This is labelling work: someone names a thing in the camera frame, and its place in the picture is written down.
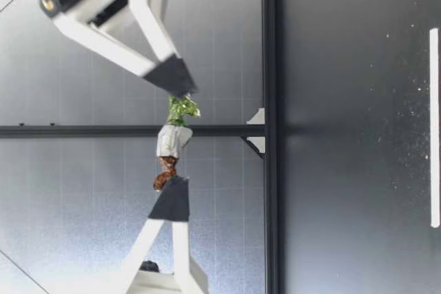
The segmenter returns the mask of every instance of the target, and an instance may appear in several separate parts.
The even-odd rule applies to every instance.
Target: white bracket
[[[100,54],[137,76],[145,76],[164,61],[177,54],[163,22],[166,0],[128,0],[128,10],[120,10],[102,26],[96,27],[90,21],[115,0],[81,0],[66,13],[60,12],[52,20],[56,27],[68,38],[89,50]],[[110,36],[109,33],[127,20],[131,12],[141,27],[147,41],[157,57],[147,59],[132,48]]]
[[[265,124],[265,108],[260,108],[256,115],[247,124]],[[253,144],[261,154],[265,153],[265,137],[248,137],[247,140]]]
[[[119,272],[99,287],[100,293],[209,294],[208,277],[190,255],[187,222],[172,222],[174,274],[139,271],[164,223],[147,219]]]

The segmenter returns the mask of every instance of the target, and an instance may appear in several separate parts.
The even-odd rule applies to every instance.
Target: green crinkled foil
[[[187,126],[187,122],[184,120],[184,115],[191,117],[201,117],[201,111],[198,108],[198,104],[195,103],[189,96],[184,96],[179,99],[175,96],[169,97],[169,111],[167,123],[175,125],[177,127]]]

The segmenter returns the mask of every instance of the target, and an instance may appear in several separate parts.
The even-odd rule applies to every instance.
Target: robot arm
[[[167,0],[39,0],[68,38],[181,98],[197,91],[162,22]],[[110,35],[125,13],[138,21],[156,59],[147,59]]]

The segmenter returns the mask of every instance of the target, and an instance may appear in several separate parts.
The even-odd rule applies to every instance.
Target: gray grid backdrop
[[[201,92],[198,124],[261,106],[260,0],[170,0],[166,26]],[[118,36],[150,54],[132,24]],[[61,36],[35,0],[0,14],[0,125],[163,124],[167,95]],[[0,141],[0,248],[49,289],[114,271],[157,195],[153,138]],[[239,138],[194,138],[192,254],[212,293],[264,293],[263,162]],[[165,227],[148,258],[171,272]],[[40,293],[0,259],[0,289]]]

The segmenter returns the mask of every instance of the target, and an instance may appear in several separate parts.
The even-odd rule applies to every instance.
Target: black vertical frame bar
[[[279,294],[278,274],[278,95],[276,0],[262,0],[263,95],[265,106],[265,264],[266,293]]]

